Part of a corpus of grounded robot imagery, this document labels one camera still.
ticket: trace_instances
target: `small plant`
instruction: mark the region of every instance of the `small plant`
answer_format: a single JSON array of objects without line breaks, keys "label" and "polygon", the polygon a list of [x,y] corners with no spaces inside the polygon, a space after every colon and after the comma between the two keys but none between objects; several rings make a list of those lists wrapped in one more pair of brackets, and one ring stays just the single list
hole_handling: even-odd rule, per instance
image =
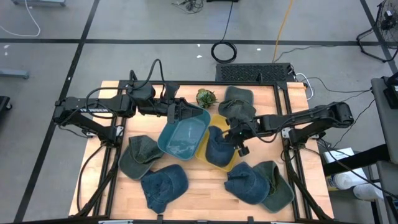
[{"label": "small plant", "polygon": [[209,108],[215,102],[217,102],[217,99],[213,91],[205,89],[198,90],[197,103],[201,108]]}]

